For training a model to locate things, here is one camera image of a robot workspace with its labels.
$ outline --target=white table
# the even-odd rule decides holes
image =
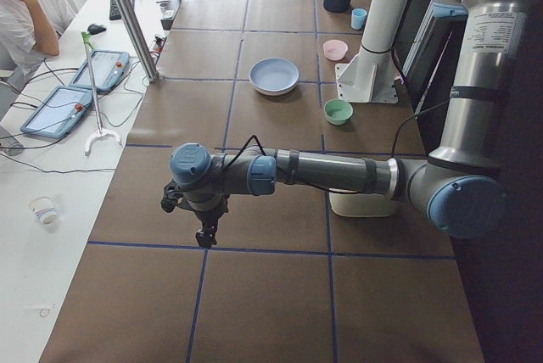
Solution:
[[[160,5],[157,0],[136,0],[136,13],[148,45],[155,35],[163,36]],[[89,24],[107,26],[107,31],[91,37],[95,48],[126,51],[137,60],[135,49],[122,21],[109,21],[109,0],[88,0],[60,39],[60,55],[48,60],[52,69],[79,67],[85,59],[81,32]],[[41,67],[37,73],[46,71]],[[60,72],[68,83],[75,72]],[[147,79],[141,65],[125,80],[126,86],[145,93]],[[24,94],[44,99],[59,81],[52,75],[30,83]],[[128,121],[113,128],[105,119],[104,127],[119,132],[124,146],[132,128],[141,94],[118,86],[100,100],[101,110],[114,122]],[[26,96],[18,101],[36,103]],[[19,133],[30,116],[27,109],[11,108],[2,126]],[[114,169],[123,147],[108,137],[97,140],[92,152],[84,154],[84,143],[97,130],[96,114],[88,115],[65,140],[48,148],[30,149],[14,159],[45,170]],[[45,145],[51,140],[20,136],[25,147]],[[29,166],[0,157],[0,360],[37,362],[53,330],[60,307],[85,248],[88,236],[104,200],[113,171],[55,174],[42,173]],[[29,210],[34,198],[49,196],[59,209],[59,219],[42,225]]]

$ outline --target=keyboard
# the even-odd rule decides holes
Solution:
[[[130,4],[132,5],[132,8],[134,8],[134,1],[135,0],[130,0]],[[110,21],[120,20],[120,10],[115,0],[109,0],[109,20]]]

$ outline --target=black computer mouse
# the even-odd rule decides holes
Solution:
[[[106,30],[106,27],[103,25],[98,24],[90,24],[87,28],[87,31],[91,35],[99,34],[100,32],[104,32]]]

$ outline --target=brown tiled table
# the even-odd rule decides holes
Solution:
[[[369,8],[371,0],[352,0]],[[358,51],[349,14],[322,0],[183,0],[42,362],[481,362],[449,238],[408,205],[384,219],[335,215],[327,195],[277,187],[232,197],[211,251],[198,221],[160,208],[174,147],[268,147],[387,159],[396,105],[357,104],[331,126],[322,44]],[[252,64],[292,60],[300,83],[269,98]],[[417,128],[397,153],[424,155]]]

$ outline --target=blue plate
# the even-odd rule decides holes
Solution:
[[[295,64],[286,59],[271,58],[255,64],[249,72],[249,81],[257,92],[280,96],[290,92],[299,79]]]

